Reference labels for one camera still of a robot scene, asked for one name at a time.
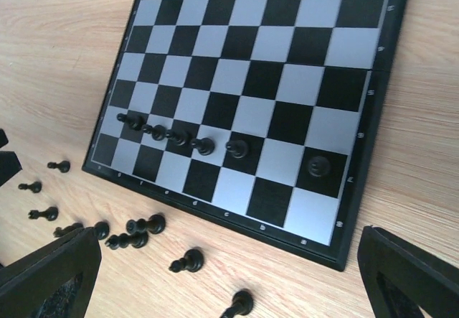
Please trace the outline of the black pawn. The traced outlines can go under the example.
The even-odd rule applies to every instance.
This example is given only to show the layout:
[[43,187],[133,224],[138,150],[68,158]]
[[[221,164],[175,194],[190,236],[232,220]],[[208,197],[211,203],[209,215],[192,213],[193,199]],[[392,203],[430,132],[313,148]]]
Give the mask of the black pawn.
[[244,158],[249,151],[248,143],[244,140],[230,140],[225,144],[225,148],[235,159]]
[[197,139],[193,138],[190,141],[193,149],[196,149],[202,156],[210,155],[214,151],[214,142],[210,138]]
[[182,129],[167,129],[166,138],[176,146],[188,146],[190,134]]

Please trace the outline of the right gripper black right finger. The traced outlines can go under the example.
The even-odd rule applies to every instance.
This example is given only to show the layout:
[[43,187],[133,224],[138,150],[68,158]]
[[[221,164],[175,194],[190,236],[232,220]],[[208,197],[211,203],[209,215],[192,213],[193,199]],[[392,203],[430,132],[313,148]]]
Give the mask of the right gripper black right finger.
[[364,227],[358,264],[375,317],[458,316],[458,268],[395,234]]

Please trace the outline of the black and white chessboard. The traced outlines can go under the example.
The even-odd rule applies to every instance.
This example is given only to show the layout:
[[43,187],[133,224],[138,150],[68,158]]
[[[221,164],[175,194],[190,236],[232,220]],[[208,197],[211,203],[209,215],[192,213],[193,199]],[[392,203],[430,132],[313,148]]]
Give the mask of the black and white chessboard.
[[[343,270],[406,4],[134,0],[83,170]],[[118,113],[185,130],[189,145]],[[233,158],[230,140],[248,154]],[[326,177],[308,173],[318,155]]]

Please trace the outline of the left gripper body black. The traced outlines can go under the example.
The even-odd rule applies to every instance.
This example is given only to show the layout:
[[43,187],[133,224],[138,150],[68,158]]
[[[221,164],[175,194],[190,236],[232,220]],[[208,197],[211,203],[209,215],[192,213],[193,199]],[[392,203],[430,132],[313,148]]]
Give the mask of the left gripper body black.
[[14,151],[1,151],[0,153],[0,185],[8,182],[22,170],[22,166]]

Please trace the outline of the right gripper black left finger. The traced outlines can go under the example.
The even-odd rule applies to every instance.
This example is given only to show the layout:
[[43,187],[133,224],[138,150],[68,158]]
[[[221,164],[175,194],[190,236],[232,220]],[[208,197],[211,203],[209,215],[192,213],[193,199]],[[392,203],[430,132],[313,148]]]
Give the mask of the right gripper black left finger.
[[93,228],[78,228],[1,269],[2,317],[84,317],[102,260]]

